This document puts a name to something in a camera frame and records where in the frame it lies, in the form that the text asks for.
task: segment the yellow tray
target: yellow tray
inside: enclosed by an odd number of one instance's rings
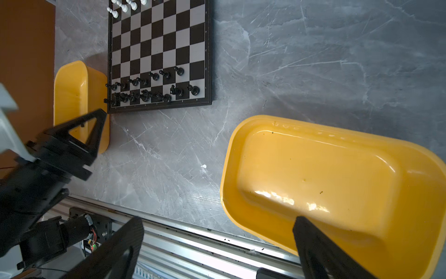
[[[410,142],[261,115],[231,136],[220,198],[237,226],[293,254],[305,216],[378,278],[430,278],[446,237],[445,174]]]
[[[54,125],[66,122],[99,108],[107,111],[107,77],[82,61],[72,62],[61,67],[54,80]],[[76,139],[85,143],[95,121],[85,123],[70,131]],[[110,117],[107,115],[99,153],[105,152],[110,141]]]

